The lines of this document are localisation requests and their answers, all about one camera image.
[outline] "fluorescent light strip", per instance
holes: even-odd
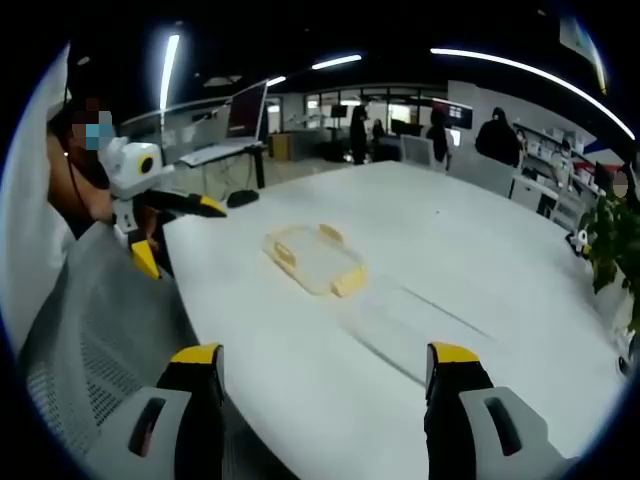
[[[267,82],[267,87],[273,87],[274,85],[277,85],[279,83],[284,82],[287,79],[287,77],[284,77],[282,75],[280,75],[279,77],[273,78],[271,80],[269,80]]]
[[[180,35],[171,35],[167,43],[167,54],[164,57],[164,68],[162,69],[162,83],[160,84],[160,110],[167,108],[167,92],[169,91],[169,80],[171,79],[171,69],[173,60],[176,57]]]
[[[327,60],[326,62],[316,63],[311,68],[313,70],[320,70],[321,68],[340,65],[341,63],[357,62],[358,60],[362,60],[362,57],[360,55],[349,55],[348,57],[335,58],[333,60]]]
[[[562,80],[561,78],[556,77],[555,75],[551,75],[545,71],[540,70],[539,68],[530,67],[529,65],[525,65],[524,63],[514,62],[513,60],[509,60],[506,58],[496,57],[495,55],[487,55],[485,53],[477,53],[477,52],[468,52],[466,50],[454,50],[450,48],[432,48],[431,53],[435,55],[452,55],[455,57],[469,57],[469,58],[478,58],[480,60],[489,60],[490,62],[502,63],[503,65],[509,65],[510,67],[519,68],[521,70],[526,70],[527,72],[534,73],[539,75],[547,80],[551,80],[552,82],[557,83],[560,86],[563,86],[567,90],[571,90],[573,93],[581,96],[587,102],[591,103],[594,107],[604,113],[607,117],[613,120],[632,140],[635,140],[636,137],[631,131],[629,127],[627,127],[622,120],[616,117],[611,110],[602,105],[599,101],[593,98],[586,92],[583,92],[578,87],[571,85],[569,82]]]

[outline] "green leaves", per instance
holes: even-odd
[[[640,331],[640,216],[624,199],[600,197],[596,206],[580,219],[591,242],[589,260],[593,265],[593,289],[597,294],[613,282],[618,268],[625,276],[622,287],[634,297],[630,329]]]
[[[640,332],[640,296],[639,292],[636,292],[633,300],[633,312],[631,313],[631,323],[629,323],[629,330],[635,330]]]
[[[593,290],[596,294],[616,278],[618,267],[613,260],[600,260],[593,264]]]

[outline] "plastic tray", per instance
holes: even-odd
[[[344,297],[367,281],[360,256],[328,225],[291,226],[265,237],[263,250],[313,295]]]

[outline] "gray mesh chair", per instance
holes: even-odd
[[[400,152],[403,162],[432,167],[434,157],[431,140],[412,135],[401,135]]]
[[[173,281],[145,276],[95,224],[69,252],[20,362],[44,420],[81,459],[105,418],[193,338]]]
[[[507,198],[516,173],[516,168],[485,157],[476,152],[475,148],[458,149],[449,167],[449,175],[452,177]]]

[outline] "black ceiling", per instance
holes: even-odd
[[[616,151],[628,149],[629,139],[619,127],[559,86],[510,67],[429,53],[434,46],[463,48],[539,67],[601,100],[640,132],[640,79],[632,65],[637,52],[624,50],[623,33],[632,27],[630,20],[588,7],[577,12],[607,67],[609,89],[604,97],[592,65],[558,42],[558,18],[567,7],[559,12],[555,2],[553,8],[547,2],[512,3],[508,7],[447,3],[437,8],[386,4],[369,14],[344,7],[331,12],[329,5],[314,11],[306,5],[304,11],[270,8],[251,20],[240,16],[241,11],[147,15],[144,20],[133,15],[103,18],[103,28],[91,24],[74,31],[71,88],[106,98],[116,121],[157,109],[167,37],[179,33],[169,105],[227,95],[277,75],[288,80],[274,87],[275,92],[358,83],[446,84],[448,79],[460,79],[533,101],[597,134]],[[319,60],[348,53],[361,53],[363,60],[326,71],[309,70]],[[76,66],[85,55],[91,61]],[[208,78],[225,75],[242,79],[232,87],[203,87]]]

